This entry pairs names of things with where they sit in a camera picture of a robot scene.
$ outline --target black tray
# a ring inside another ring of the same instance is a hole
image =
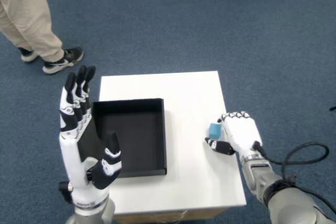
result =
[[[122,169],[119,177],[166,175],[163,99],[93,103],[97,133],[117,133]]]

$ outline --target beige pants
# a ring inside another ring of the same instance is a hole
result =
[[[46,0],[0,0],[0,31],[16,47],[33,50],[46,61],[64,55],[62,42],[51,31]]]

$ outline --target blue cube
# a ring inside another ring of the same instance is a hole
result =
[[[219,139],[221,137],[221,125],[212,123],[209,128],[209,138],[211,139]]]

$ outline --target shoe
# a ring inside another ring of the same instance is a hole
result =
[[[64,68],[74,66],[84,56],[84,51],[80,47],[64,50],[64,56],[56,62],[45,61],[42,68],[44,73],[56,73]]]
[[[21,60],[24,62],[32,62],[38,57],[38,54],[34,51],[28,51],[22,47],[19,47],[18,49],[21,51]]]

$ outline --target white cube table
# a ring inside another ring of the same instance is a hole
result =
[[[204,141],[225,113],[218,72],[103,76],[100,101],[163,98],[167,175],[118,178],[110,189],[124,223],[210,218],[246,204],[236,156]]]

